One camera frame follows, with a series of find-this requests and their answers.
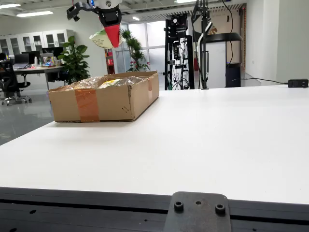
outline screw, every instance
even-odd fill
[[[174,202],[174,209],[177,212],[183,211],[183,203],[182,202]]]
[[[225,207],[224,207],[224,205],[217,204],[215,206],[215,211],[216,211],[216,214],[224,216],[225,215]]]
[[[112,6],[112,3],[111,3],[110,1],[107,1],[107,2],[106,2],[106,5],[107,5],[108,7],[111,7],[111,6]]]

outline orange packing tape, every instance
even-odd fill
[[[100,122],[98,117],[98,101],[94,89],[75,91],[79,114],[82,122]]]
[[[153,83],[151,79],[148,80],[148,103],[152,103],[153,100]]]

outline cardboard box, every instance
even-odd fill
[[[97,89],[105,81],[129,76],[144,80]],[[96,88],[67,89],[49,91],[56,122],[134,121],[158,98],[159,76],[157,72],[110,74],[99,78]]]

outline power adapter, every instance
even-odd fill
[[[295,79],[289,80],[288,87],[289,88],[308,88],[308,79]]]

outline ceiling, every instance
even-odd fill
[[[211,11],[224,11],[221,0],[209,0]],[[237,10],[247,0],[232,0],[226,4],[230,9]],[[0,0],[0,4],[18,3],[20,7],[0,9],[0,15],[16,16],[21,12],[35,12],[41,10],[52,10],[55,8],[70,7],[71,0]],[[133,16],[141,21],[162,20],[169,15],[179,13],[192,13],[194,2],[175,4],[174,0],[123,0],[120,9],[123,14],[123,20],[126,22],[135,22]]]

